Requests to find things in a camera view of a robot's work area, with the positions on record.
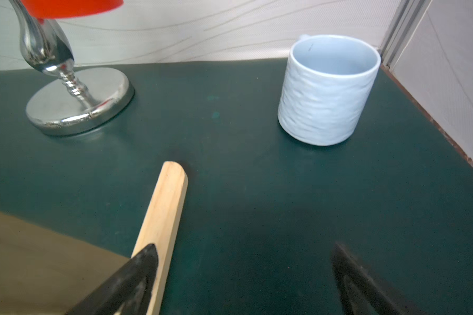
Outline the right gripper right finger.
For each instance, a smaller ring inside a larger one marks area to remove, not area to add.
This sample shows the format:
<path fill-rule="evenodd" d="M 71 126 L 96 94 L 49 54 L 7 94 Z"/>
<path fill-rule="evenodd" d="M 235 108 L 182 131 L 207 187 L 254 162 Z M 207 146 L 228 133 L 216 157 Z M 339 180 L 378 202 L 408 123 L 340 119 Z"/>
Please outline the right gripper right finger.
<path fill-rule="evenodd" d="M 344 314 L 425 314 L 343 243 L 331 251 L 331 265 Z"/>

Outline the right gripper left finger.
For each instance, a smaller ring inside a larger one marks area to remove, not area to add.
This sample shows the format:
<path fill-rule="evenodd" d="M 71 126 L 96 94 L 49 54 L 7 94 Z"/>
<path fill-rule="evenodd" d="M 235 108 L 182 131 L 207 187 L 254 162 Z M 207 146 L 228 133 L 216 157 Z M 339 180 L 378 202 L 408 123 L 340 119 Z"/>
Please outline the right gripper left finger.
<path fill-rule="evenodd" d="M 146 314 L 158 263 L 156 246 L 148 244 L 67 314 Z"/>

